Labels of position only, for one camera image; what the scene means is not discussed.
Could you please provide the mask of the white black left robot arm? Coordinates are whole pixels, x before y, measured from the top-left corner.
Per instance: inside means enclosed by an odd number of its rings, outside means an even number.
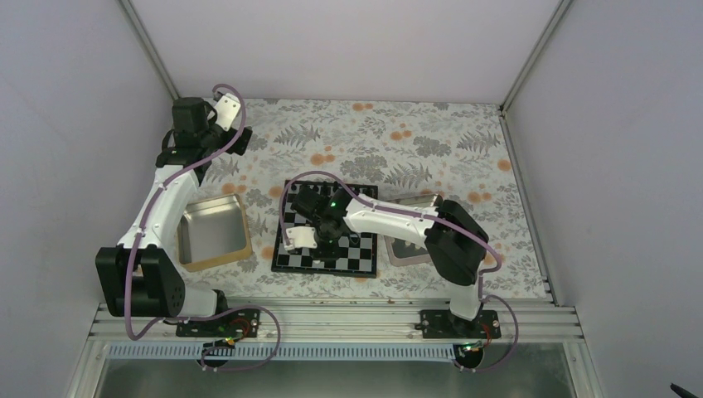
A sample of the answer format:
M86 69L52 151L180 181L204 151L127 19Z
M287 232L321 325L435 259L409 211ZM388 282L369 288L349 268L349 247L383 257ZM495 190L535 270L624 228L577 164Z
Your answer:
M115 317L197 318L212 336L229 328L231 315L222 307L223 295L186 286L167 244L212 159L245 153L252 130L234 126L241 108L239 98L221 92L212 102L199 97L173 102L172 129L162 141L142 209L119 243L101 248L95 257L104 298Z

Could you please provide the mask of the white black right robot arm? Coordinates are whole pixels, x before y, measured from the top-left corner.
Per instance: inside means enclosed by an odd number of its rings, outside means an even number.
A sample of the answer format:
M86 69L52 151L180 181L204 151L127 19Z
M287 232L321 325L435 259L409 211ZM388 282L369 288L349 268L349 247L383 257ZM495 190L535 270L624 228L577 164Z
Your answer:
M307 248L317 261L337 260L338 241L351 233L403 240L426 250L435 270L450 287L448 324L458 337L481 326L479 268L489 250L481 226L455 201L437 206L405 206L340 188L324 196L303 187L291 209L308 226L282 226L286 250Z

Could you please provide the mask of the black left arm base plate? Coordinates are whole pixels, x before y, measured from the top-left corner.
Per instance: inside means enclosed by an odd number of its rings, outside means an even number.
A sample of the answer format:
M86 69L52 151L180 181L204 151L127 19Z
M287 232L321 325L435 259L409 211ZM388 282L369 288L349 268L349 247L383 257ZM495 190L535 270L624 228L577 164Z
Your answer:
M246 308L211 321L179 323L176 336L235 340L257 337L259 318L258 309Z

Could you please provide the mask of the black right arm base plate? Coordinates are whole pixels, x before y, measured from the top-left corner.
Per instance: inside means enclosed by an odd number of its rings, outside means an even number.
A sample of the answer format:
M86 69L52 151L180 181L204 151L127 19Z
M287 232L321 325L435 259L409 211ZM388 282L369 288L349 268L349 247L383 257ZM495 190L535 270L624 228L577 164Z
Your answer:
M501 338L497 312L480 310L474 320L465 320L445 310L425 309L419 312L415 330L425 339Z

